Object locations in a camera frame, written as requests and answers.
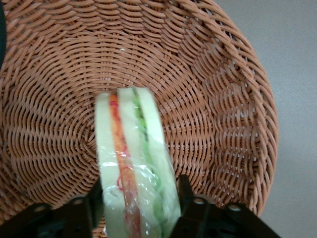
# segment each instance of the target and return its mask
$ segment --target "brown wicker basket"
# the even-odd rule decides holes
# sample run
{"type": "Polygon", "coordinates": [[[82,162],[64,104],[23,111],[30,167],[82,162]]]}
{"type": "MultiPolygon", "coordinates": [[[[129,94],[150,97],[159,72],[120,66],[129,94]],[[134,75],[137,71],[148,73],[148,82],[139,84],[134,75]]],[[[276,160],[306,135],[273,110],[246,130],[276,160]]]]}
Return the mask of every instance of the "brown wicker basket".
{"type": "Polygon", "coordinates": [[[95,97],[128,86],[154,93],[176,176],[189,175],[219,206],[262,212],[276,109],[254,50],[216,3],[2,2],[0,224],[32,203],[58,207],[89,191],[98,177],[95,97]]]}

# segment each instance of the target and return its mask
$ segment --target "gray table surface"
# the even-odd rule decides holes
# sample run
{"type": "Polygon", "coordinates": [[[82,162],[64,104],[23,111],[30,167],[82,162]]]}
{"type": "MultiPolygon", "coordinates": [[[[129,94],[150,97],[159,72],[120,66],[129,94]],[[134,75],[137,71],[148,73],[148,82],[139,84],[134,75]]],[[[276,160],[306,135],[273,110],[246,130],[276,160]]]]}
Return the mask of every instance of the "gray table surface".
{"type": "Polygon", "coordinates": [[[262,219],[283,238],[317,237],[317,0],[215,0],[265,67],[278,110],[274,183],[262,219]]]}

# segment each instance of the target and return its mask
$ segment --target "woven basket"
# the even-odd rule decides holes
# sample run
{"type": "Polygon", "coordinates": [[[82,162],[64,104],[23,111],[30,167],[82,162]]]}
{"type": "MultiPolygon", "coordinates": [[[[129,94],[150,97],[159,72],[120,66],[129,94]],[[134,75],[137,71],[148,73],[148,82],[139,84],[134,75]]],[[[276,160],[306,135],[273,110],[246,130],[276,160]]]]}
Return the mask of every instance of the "woven basket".
{"type": "MultiPolygon", "coordinates": [[[[277,153],[266,73],[212,0],[2,0],[0,223],[98,177],[95,97],[149,87],[176,176],[217,205],[264,208],[277,153]]],[[[95,236],[102,236],[102,224],[95,236]]]]}

